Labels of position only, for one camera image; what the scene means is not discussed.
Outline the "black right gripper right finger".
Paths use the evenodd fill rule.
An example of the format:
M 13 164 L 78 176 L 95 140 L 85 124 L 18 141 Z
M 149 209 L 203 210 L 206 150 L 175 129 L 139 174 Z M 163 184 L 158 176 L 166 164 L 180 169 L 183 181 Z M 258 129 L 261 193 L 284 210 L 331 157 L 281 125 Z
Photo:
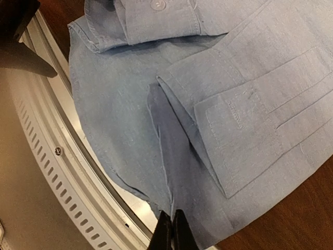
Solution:
M 173 219 L 173 240 L 175 250 L 199 250 L 184 212 L 176 210 Z

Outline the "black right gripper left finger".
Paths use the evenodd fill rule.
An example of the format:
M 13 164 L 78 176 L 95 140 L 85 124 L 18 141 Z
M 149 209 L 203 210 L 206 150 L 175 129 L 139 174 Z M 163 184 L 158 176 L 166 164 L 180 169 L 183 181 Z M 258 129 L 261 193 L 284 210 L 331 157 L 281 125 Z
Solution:
M 150 240 L 148 250 L 172 249 L 172 223 L 171 218 L 164 211 L 160 213 L 156 228 Z

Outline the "light blue long sleeve shirt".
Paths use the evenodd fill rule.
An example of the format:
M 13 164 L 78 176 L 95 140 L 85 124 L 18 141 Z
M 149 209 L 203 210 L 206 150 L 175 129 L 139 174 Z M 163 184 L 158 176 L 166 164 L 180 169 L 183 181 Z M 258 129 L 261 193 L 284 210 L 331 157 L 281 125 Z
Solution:
M 332 1 L 86 1 L 68 28 L 100 164 L 200 249 L 332 155 Z

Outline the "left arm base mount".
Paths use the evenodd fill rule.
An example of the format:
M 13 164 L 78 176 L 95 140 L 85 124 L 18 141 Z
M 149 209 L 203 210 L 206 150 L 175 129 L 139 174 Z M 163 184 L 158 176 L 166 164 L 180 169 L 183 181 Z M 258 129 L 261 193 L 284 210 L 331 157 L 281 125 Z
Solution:
M 53 78 L 57 75 L 56 70 L 19 42 L 39 6 L 37 0 L 1 0 L 1 67 Z

